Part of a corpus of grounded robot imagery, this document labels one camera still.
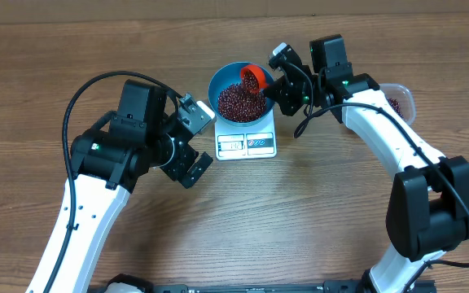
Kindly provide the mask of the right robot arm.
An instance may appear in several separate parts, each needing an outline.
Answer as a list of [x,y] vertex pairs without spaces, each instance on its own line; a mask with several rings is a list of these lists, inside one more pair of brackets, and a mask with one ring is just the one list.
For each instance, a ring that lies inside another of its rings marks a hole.
[[355,74],[340,35],[309,44],[303,64],[288,44],[278,45],[269,65],[283,76],[265,88],[281,112],[306,120],[331,113],[377,156],[392,178],[386,214],[390,240],[381,260],[357,281],[325,282],[341,292],[432,292],[419,277],[445,263],[445,253],[469,239],[469,163],[427,144],[389,104],[368,74]]

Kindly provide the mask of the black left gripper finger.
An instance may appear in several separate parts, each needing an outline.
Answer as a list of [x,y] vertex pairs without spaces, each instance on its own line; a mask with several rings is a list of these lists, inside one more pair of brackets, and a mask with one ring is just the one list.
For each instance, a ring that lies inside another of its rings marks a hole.
[[202,130],[202,120],[199,117],[178,117],[177,135],[182,137],[194,137]]
[[204,152],[199,159],[191,165],[179,182],[184,188],[191,188],[202,177],[212,162],[213,158]]

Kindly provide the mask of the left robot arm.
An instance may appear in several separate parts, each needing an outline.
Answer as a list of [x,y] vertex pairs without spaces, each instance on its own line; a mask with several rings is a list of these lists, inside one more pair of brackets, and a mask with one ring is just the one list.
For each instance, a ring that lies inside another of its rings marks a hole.
[[190,140],[215,120],[190,94],[127,80],[117,110],[64,141],[68,179],[29,292],[85,292],[107,236],[138,179],[152,168],[191,188],[213,159]]

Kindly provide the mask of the red measuring scoop blue handle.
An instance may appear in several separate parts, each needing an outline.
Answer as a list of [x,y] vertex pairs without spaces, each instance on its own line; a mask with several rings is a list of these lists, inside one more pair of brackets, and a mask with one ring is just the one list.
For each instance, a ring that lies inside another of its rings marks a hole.
[[242,90],[249,94],[260,94],[268,86],[265,72],[253,63],[240,70],[240,78]]

